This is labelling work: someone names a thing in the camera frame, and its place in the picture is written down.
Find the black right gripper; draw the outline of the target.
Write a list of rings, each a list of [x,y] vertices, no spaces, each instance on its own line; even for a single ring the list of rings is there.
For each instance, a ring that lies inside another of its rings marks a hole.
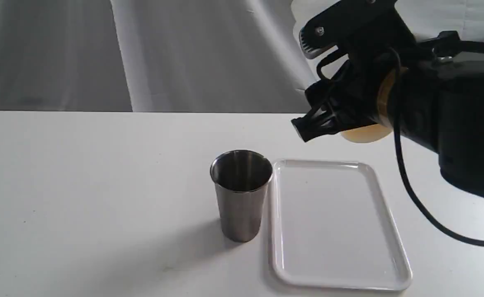
[[[381,42],[377,53],[373,46],[365,48],[364,57],[347,59],[328,78],[322,68],[345,56],[336,49],[319,61],[319,81],[305,90],[310,111],[291,120],[304,142],[325,135],[380,124],[393,128],[415,128],[415,77],[406,67],[416,40]]]

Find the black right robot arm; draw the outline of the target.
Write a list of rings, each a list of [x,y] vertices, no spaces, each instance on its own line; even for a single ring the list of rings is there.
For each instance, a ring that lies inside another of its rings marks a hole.
[[[448,183],[484,198],[484,42],[443,31],[354,47],[305,96],[310,111],[292,120],[303,141],[379,124],[438,154]]]

